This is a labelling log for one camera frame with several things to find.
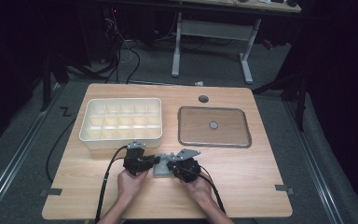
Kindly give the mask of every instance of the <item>finger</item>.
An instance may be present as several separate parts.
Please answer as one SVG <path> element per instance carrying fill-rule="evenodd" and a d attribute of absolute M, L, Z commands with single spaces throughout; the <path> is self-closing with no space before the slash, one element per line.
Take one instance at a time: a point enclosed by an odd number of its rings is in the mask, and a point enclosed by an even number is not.
<path fill-rule="evenodd" d="M 148 173 L 149 173 L 149 170 L 143 171 L 143 172 L 139 173 L 139 174 L 136 176 L 136 178 L 144 179 L 144 178 L 147 176 Z"/>

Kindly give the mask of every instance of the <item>hand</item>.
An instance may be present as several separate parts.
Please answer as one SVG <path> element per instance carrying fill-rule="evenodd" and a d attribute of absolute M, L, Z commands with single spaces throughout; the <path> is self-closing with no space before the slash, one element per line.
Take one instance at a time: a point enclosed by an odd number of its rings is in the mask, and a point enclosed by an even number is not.
<path fill-rule="evenodd" d="M 148 170 L 139 173 L 137 176 L 133 176 L 125 169 L 117 176 L 118 197 L 128 197 L 132 199 L 141 189 Z"/>
<path fill-rule="evenodd" d="M 205 173 L 201 172 L 200 174 L 211 180 L 209 176 L 207 176 Z M 181 180 L 181 183 L 185 185 L 191 198 L 193 198 L 197 203 L 200 203 L 200 201 L 205 201 L 207 199 L 212 199 L 212 187 L 203 178 L 198 177 L 196 180 L 190 183 L 186 183 L 185 181 Z"/>
<path fill-rule="evenodd" d="M 201 173 L 201 175 L 211 181 L 209 176 L 204 173 Z M 213 200 L 212 186 L 205 179 L 198 177 L 193 182 L 185 183 L 185 181 L 181 180 L 181 183 L 200 206 L 211 224 L 234 224 Z"/>
<path fill-rule="evenodd" d="M 100 219 L 98 224 L 117 224 L 121 220 L 121 216 L 124 211 L 130 205 L 132 199 L 141 189 L 142 183 L 144 182 L 147 173 L 149 171 L 144 171 L 139 173 L 137 176 L 133 176 L 126 169 L 123 170 L 117 176 L 117 186 L 118 186 L 118 197 L 112 207 L 107 211 L 107 213 Z"/>

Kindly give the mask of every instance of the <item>rectangular tray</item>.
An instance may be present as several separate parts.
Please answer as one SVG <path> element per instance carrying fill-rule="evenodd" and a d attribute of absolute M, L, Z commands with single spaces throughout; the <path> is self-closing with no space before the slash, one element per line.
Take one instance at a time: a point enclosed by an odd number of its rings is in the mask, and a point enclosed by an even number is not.
<path fill-rule="evenodd" d="M 184 146 L 250 147 L 245 113 L 237 108 L 182 106 L 178 140 Z"/>
<path fill-rule="evenodd" d="M 158 98 L 93 99 L 87 104 L 79 138 L 89 149 L 119 148 L 137 140 L 158 147 L 162 136 Z"/>

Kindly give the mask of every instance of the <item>person's left hand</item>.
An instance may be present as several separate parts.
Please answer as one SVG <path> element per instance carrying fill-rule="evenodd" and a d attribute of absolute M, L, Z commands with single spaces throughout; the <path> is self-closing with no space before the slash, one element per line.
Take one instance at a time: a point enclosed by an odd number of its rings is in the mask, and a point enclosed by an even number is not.
<path fill-rule="evenodd" d="M 117 176 L 118 197 L 133 198 L 141 189 L 144 182 L 147 171 L 139 173 L 137 176 L 133 176 L 125 169 Z"/>

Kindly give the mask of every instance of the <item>wooden table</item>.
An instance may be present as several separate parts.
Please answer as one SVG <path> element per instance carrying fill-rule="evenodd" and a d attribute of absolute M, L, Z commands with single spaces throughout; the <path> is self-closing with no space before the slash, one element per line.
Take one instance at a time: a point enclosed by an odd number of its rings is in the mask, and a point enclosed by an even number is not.
<path fill-rule="evenodd" d="M 209 102 L 199 102 L 206 95 Z M 245 88 L 91 84 L 62 156 L 53 189 L 43 209 L 46 219 L 95 218 L 103 175 L 116 149 L 90 150 L 79 139 L 87 102 L 103 98 L 154 98 L 162 102 L 163 135 L 160 147 L 145 155 L 179 152 L 178 109 L 182 105 L 234 107 L 246 114 L 252 146 L 249 148 L 186 147 L 201 151 L 195 159 L 211 174 L 229 217 L 289 217 L 292 207 L 272 153 L 254 96 Z M 117 197 L 116 176 L 123 161 L 113 164 L 104 196 L 102 215 Z M 153 172 L 123 218 L 202 218 L 177 178 L 153 177 Z"/>

